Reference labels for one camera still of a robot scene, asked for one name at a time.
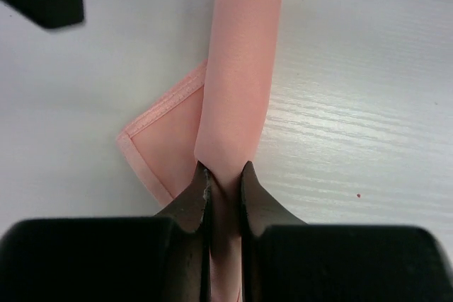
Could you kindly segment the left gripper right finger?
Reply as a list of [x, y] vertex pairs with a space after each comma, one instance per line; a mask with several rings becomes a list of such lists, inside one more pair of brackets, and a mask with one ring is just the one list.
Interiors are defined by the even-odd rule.
[[245, 301], [451, 301], [452, 265], [418, 226], [307, 224], [241, 173]]

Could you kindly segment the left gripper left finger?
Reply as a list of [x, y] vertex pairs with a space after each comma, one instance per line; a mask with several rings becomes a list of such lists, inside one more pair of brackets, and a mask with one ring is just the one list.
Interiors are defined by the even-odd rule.
[[209, 301], [212, 175], [154, 216], [28, 219], [1, 238], [2, 301]]

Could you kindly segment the pink cloth napkin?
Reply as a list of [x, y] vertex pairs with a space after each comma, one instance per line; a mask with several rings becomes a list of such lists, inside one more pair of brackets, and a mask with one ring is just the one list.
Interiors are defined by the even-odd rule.
[[281, 1], [214, 0], [207, 60], [117, 140], [162, 205], [189, 185], [198, 163], [213, 174], [213, 301], [240, 299], [239, 181], [256, 154], [267, 115]]

